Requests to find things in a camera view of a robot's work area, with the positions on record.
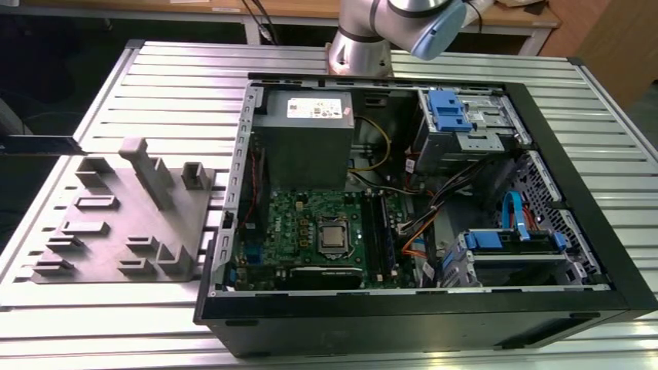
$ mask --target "slotted aluminum plate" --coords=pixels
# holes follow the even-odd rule
[[[423,62],[394,52],[398,77],[510,81],[528,85],[566,152],[642,275],[658,291],[658,166],[656,152],[612,105],[586,69],[562,58],[445,54]],[[221,221],[239,109],[249,72],[325,74],[325,49],[147,42],[126,49],[75,134],[90,153],[112,153],[124,136],[145,136],[170,168],[199,161],[221,171],[206,220]],[[74,168],[60,158],[0,257],[3,368],[654,368],[658,315],[605,325],[534,351],[235,359],[194,325],[199,282],[54,284],[27,281],[58,225],[58,189]],[[211,233],[205,234],[206,249]]]

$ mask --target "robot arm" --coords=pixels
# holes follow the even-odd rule
[[[387,76],[390,42],[421,59],[437,58],[459,33],[466,14],[462,0],[343,0],[329,51],[333,73]]]

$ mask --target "blue latch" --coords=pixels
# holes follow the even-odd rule
[[[553,239],[556,240],[556,245],[558,250],[562,252],[566,249],[566,238],[564,233],[553,233]]]
[[[430,90],[427,104],[437,120],[437,129],[442,132],[470,133],[473,124],[463,117],[463,104],[454,92]]]
[[[443,262],[441,264],[441,267],[443,268],[443,270],[446,268],[449,268],[449,265],[450,265],[450,262],[453,262],[453,259],[454,259],[454,255],[453,255],[453,251],[450,251],[449,254],[443,257]]]
[[[522,241],[528,241],[530,240],[530,234],[528,233],[526,218],[524,217],[522,195],[518,193],[518,191],[509,191],[508,194],[505,194],[502,209],[504,220],[501,222],[504,229],[509,229],[513,227],[510,223],[510,205],[514,209],[514,224],[517,227],[517,231],[521,235]]]
[[[501,237],[496,231],[472,231],[463,235],[469,249],[500,249],[504,247]]]

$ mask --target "blue cable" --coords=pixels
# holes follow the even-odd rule
[[[509,191],[504,198],[504,222],[501,223],[504,229],[513,227],[510,225],[510,203],[514,209],[514,226],[521,235],[522,241],[530,240],[530,234],[528,233],[526,218],[524,217],[524,201],[522,195],[518,191]]]

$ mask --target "motherboard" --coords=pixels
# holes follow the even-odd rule
[[[393,233],[405,220],[397,193],[274,191],[266,240],[245,242],[237,289],[398,288]]]

